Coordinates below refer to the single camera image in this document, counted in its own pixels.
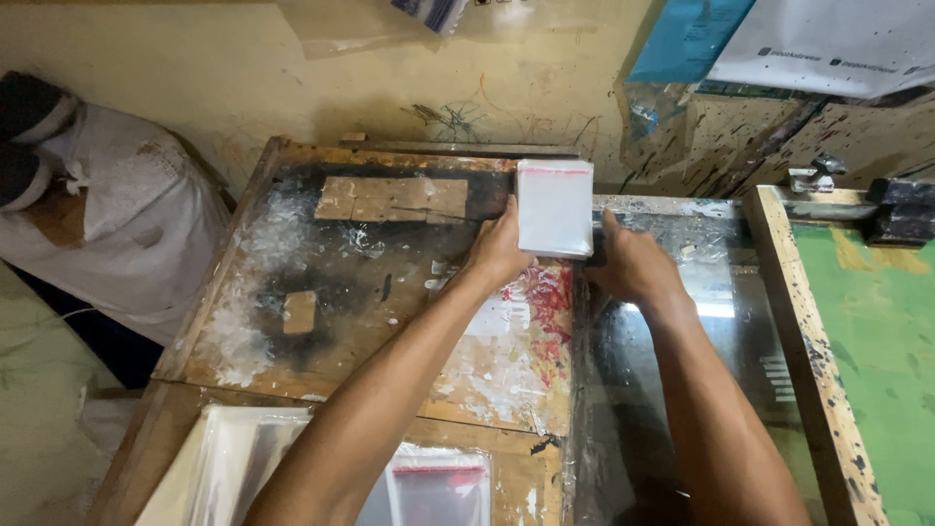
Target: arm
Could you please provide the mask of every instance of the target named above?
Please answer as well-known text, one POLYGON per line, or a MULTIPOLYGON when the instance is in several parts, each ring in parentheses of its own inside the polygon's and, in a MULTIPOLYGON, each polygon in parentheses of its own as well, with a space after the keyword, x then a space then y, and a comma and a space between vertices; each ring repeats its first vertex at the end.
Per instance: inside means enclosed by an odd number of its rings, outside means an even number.
POLYGON ((809 524, 792 475, 717 355, 675 261, 604 211, 607 266, 590 281, 635 303, 653 335, 672 443, 703 526, 809 524))
POLYGON ((340 385, 257 495, 244 526, 357 519, 471 318, 535 257, 517 248, 516 199, 485 221, 465 267, 435 301, 340 385))

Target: paint-splattered wood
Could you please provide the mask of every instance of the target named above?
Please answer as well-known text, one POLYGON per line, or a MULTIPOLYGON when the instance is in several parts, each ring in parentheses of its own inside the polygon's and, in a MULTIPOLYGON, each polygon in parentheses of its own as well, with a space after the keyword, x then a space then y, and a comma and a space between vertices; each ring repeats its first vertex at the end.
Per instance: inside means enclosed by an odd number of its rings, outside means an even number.
POLYGON ((888 524, 782 201, 772 186, 743 199, 760 273, 796 391, 829 524, 888 524))
MULTIPOLYGON (((154 377, 320 402, 450 277, 480 222, 505 207, 515 161, 270 144, 203 299, 154 377), (432 192, 429 208, 439 188, 466 184, 453 193, 464 201, 459 206, 438 205, 463 219, 428 221, 432 211, 426 220, 405 215, 410 221, 317 217, 328 182, 334 190, 349 177, 440 182, 390 184, 406 189, 404 199, 382 197, 422 202, 410 195, 417 188, 432 192), (315 296, 313 328, 287 334, 286 297, 307 291, 315 296)), ((367 204, 356 188, 349 193, 355 210, 367 204)), ((420 415, 567 434, 571 318, 571 263, 543 260, 484 305, 420 415)))
MULTIPOLYGON (((147 387, 85 524, 133 524, 208 403, 314 407, 300 400, 154 380, 147 387)), ((491 525, 558 526, 562 463, 554 438, 416 418, 405 440, 418 446, 477 448, 491 458, 491 525)))

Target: wooden table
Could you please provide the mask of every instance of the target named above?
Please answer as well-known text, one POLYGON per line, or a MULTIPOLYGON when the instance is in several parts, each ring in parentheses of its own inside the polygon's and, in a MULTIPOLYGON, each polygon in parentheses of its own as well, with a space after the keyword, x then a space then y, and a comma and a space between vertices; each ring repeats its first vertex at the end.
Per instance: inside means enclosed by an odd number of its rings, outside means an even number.
MULTIPOLYGON (((324 402, 458 268, 515 167, 271 139, 88 523, 132 523, 209 399, 324 402)), ((410 428, 491 453, 495 525, 562 518, 572 288, 571 262, 544 259, 497 291, 410 428)))

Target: white paper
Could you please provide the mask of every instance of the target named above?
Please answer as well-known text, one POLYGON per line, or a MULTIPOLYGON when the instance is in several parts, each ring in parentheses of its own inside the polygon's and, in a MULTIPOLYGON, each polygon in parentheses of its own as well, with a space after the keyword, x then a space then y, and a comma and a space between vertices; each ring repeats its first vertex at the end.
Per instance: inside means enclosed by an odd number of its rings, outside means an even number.
POLYGON ((935 80, 935 2, 761 0, 708 78, 874 98, 935 80))
POLYGON ((520 161, 520 250, 576 259, 593 254, 593 193, 594 165, 587 161, 520 161))

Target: wooden board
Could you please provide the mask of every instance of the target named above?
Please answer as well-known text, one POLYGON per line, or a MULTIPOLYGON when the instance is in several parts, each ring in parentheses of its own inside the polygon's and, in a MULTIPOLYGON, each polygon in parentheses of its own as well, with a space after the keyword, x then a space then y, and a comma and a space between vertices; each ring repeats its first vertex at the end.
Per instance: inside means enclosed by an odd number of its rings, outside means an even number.
MULTIPOLYGON (((101 485, 87 526, 131 525, 158 486, 208 403, 314 406, 314 403, 228 389, 154 380, 101 485)), ((521 431, 416 418, 407 442, 418 446, 478 448, 491 457, 491 524, 558 525, 562 463, 555 439, 521 431)))
POLYGON ((775 188, 758 186, 743 205, 828 523, 888 524, 783 203, 775 188))
POLYGON ((893 526, 935 520, 935 246, 867 247, 793 225, 802 264, 893 526))
MULTIPOLYGON (((324 401, 457 269, 481 220, 506 206, 515 166, 272 139, 154 377, 324 401), (284 302, 299 292, 315 293, 313 328, 285 333, 284 302)), ((543 258, 497 291, 420 415, 567 434, 571 269, 543 258)))

